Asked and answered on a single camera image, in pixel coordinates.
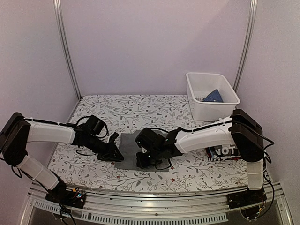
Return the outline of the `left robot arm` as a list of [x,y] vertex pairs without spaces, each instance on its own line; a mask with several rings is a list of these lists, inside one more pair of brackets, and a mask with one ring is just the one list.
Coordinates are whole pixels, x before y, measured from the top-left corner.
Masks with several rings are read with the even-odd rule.
[[85,119],[85,123],[59,123],[25,118],[15,112],[0,133],[0,158],[50,190],[59,203],[66,203],[70,194],[65,190],[64,181],[30,156],[26,148],[30,142],[66,143],[91,150],[100,161],[123,161],[115,143],[118,134],[106,133],[104,136],[108,140],[104,141],[99,134],[102,129],[107,129],[107,125],[94,115]]

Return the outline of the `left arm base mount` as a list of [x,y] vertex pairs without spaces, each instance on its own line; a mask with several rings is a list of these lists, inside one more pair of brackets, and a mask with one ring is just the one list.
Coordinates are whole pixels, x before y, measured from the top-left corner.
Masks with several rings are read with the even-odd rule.
[[45,199],[53,203],[82,209],[86,202],[86,192],[78,187],[67,190],[65,186],[57,186],[53,190],[47,190]]

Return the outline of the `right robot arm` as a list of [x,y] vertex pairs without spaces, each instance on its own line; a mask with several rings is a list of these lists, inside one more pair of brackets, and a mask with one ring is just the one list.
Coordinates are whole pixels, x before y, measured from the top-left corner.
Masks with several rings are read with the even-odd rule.
[[208,147],[233,145],[247,163],[248,190],[242,200],[253,204],[260,198],[263,188],[263,161],[266,157],[264,142],[274,142],[263,136],[262,127],[242,109],[235,109],[232,115],[217,122],[185,129],[179,127],[166,136],[156,133],[156,129],[144,128],[135,138],[141,149],[136,154],[137,167],[155,167],[163,159],[181,156],[185,153]]

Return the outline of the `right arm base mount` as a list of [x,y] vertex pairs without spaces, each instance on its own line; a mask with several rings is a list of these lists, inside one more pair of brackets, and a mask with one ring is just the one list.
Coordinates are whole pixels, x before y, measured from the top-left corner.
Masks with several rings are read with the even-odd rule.
[[267,200],[264,187],[259,190],[250,190],[247,188],[244,191],[227,194],[226,198],[230,209],[259,204]]

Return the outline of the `grey long sleeve shirt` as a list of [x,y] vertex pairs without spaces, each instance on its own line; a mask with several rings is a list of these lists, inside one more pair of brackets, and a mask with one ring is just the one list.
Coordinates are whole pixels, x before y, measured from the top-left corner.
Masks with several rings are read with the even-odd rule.
[[134,133],[121,133],[119,151],[123,155],[124,160],[121,162],[115,162],[114,168],[131,171],[145,171],[145,172],[159,172],[155,167],[139,168],[136,163],[136,153],[142,150],[135,143],[135,138],[141,130],[136,130]]

